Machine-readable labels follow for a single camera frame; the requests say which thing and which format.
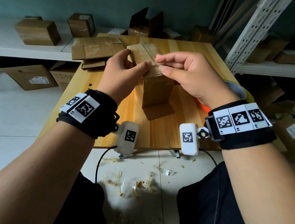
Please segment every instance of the left hand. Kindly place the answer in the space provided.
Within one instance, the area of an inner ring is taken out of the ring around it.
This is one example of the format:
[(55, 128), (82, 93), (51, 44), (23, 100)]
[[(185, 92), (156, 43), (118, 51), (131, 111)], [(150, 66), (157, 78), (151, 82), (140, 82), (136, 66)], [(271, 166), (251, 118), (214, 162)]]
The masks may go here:
[(152, 63), (144, 61), (137, 66), (128, 61), (129, 49), (122, 50), (112, 56), (104, 69), (104, 74), (97, 90), (113, 98), (119, 105), (135, 88), (140, 78), (147, 73)]

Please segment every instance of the hand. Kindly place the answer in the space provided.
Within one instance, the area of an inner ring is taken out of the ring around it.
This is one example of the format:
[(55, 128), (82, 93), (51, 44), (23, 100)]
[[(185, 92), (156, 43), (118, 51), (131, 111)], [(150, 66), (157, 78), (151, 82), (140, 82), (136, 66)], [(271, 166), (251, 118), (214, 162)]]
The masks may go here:
[(108, 60), (96, 88), (112, 97), (117, 105), (132, 92), (140, 78), (150, 70), (152, 65), (150, 61), (144, 61), (134, 67), (127, 59), (129, 54), (130, 50), (125, 49)]
[(179, 82), (189, 94), (211, 110), (240, 100), (203, 54), (175, 52), (157, 55), (156, 62), (162, 64), (159, 69), (163, 75)]

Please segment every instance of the wood grain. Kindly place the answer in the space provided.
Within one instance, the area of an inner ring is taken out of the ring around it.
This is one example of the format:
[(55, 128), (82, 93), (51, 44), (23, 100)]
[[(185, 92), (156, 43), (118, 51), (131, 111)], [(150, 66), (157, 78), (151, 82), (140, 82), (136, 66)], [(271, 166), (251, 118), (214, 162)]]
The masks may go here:
[[(119, 36), (119, 38), (125, 48), (128, 45), (138, 43), (153, 43), (163, 54), (176, 51), (203, 53), (223, 79), (238, 83), (212, 45), (209, 43), (132, 36)], [(102, 74), (103, 71), (83, 71), (80, 66), (60, 100), (56, 104), (39, 137), (44, 135), (44, 133), (46, 133), (47, 130), (56, 123), (55, 120), (58, 117), (59, 108), (77, 93), (85, 92), (88, 88), (95, 89), (101, 80)], [(128, 120), (135, 122), (140, 126), (135, 146), (136, 149), (180, 149), (179, 125), (181, 123), (197, 123), (199, 127), (203, 126), (206, 113), (195, 104), (192, 97), (180, 85), (174, 86), (170, 97), (170, 103), (176, 113), (149, 121), (145, 116), (140, 103), (138, 102), (135, 91), (122, 101), (117, 110), (117, 113), (120, 115), (118, 123)], [(112, 133), (104, 138), (99, 137), (95, 141), (94, 148), (111, 147), (114, 145), (115, 139), (116, 135)], [(201, 148), (216, 150), (219, 148), (219, 145), (212, 142), (210, 139), (206, 139), (205, 141), (201, 141)]]

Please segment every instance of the perforated metal rack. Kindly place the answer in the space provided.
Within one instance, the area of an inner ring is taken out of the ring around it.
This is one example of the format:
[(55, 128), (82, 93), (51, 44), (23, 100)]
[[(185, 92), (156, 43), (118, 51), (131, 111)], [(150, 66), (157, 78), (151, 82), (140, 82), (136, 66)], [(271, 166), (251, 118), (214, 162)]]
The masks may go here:
[(234, 75), (240, 73), (248, 56), (291, 1), (261, 0), (258, 3), (256, 11), (224, 61)]

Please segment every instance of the floor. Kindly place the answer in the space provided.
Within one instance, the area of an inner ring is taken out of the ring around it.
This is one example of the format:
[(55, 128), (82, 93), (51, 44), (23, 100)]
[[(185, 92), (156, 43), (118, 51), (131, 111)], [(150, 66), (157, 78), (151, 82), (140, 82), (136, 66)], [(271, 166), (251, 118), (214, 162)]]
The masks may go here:
[[(24, 91), (0, 73), (0, 170), (34, 143), (61, 95), (58, 87)], [(103, 152), (93, 149), (81, 170), (93, 182)], [(220, 152), (210, 154), (217, 163), (223, 161)], [(110, 150), (98, 169), (98, 181), (105, 189), (108, 223), (179, 223), (178, 190), (200, 181), (214, 168), (203, 152), (198, 156), (182, 155), (180, 159), (169, 151), (157, 150), (124, 160), (117, 157)], [(164, 175), (163, 169), (171, 170), (170, 175)], [(144, 181), (143, 187), (138, 187), (140, 183), (136, 186), (137, 181)]]

